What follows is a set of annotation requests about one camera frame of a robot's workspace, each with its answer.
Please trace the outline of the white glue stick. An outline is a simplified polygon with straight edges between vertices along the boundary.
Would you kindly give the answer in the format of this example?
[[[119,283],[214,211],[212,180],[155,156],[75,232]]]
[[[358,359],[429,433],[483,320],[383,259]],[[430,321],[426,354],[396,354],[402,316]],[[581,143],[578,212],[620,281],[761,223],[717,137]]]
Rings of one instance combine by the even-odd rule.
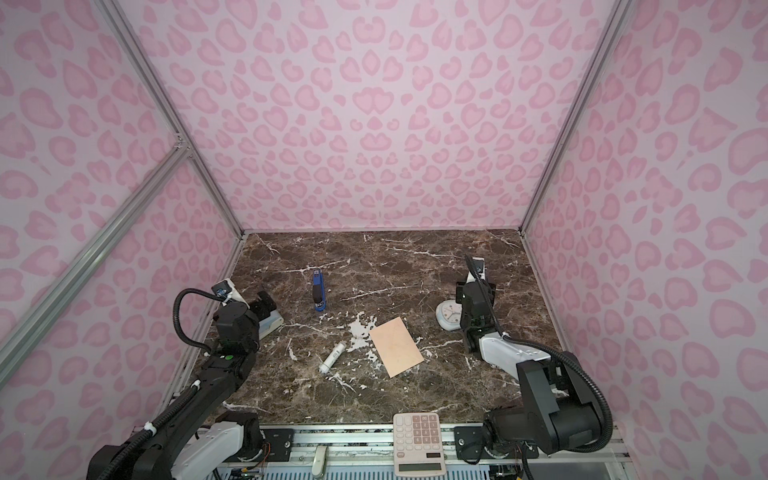
[[[328,374],[330,372],[331,368],[334,366],[334,364],[340,358],[341,354],[345,352],[345,350],[346,350],[346,343],[345,342],[339,342],[337,345],[335,345],[333,350],[329,353],[329,355],[320,364],[319,372],[322,373],[322,374]]]

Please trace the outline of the peach pink envelope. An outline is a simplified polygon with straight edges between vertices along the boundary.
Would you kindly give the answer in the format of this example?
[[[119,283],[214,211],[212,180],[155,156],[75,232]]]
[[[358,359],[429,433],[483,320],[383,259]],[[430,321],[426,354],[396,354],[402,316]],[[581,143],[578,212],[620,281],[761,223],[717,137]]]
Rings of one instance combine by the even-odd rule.
[[[370,331],[370,338],[390,378],[419,365],[424,357],[400,317]]]

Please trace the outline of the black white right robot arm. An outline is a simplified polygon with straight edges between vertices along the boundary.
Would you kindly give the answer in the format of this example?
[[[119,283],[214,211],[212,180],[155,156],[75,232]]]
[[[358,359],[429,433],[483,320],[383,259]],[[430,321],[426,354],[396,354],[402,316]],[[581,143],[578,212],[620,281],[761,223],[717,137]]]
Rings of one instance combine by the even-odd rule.
[[[457,450],[462,460],[477,463],[482,455],[530,452],[593,453],[613,435],[613,415],[605,395],[570,352],[514,339],[503,331],[494,312],[495,286],[485,280],[459,282],[459,326],[472,356],[510,374],[521,404],[488,411],[479,439]]]

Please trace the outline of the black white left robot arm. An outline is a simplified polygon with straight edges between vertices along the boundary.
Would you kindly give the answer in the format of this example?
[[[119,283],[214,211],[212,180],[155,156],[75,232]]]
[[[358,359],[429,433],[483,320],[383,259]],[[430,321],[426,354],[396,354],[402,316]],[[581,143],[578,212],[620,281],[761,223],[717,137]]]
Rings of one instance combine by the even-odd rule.
[[[192,339],[181,325],[181,305],[190,295],[220,305],[213,315],[217,340],[211,345]],[[257,415],[226,414],[210,427],[204,423],[248,378],[260,350],[261,329],[277,314],[265,291],[247,301],[225,281],[209,292],[182,290],[172,307],[174,331],[184,344],[206,353],[205,362],[196,379],[155,419],[123,444],[101,448],[89,462],[87,478],[205,479],[229,458],[265,458]]]

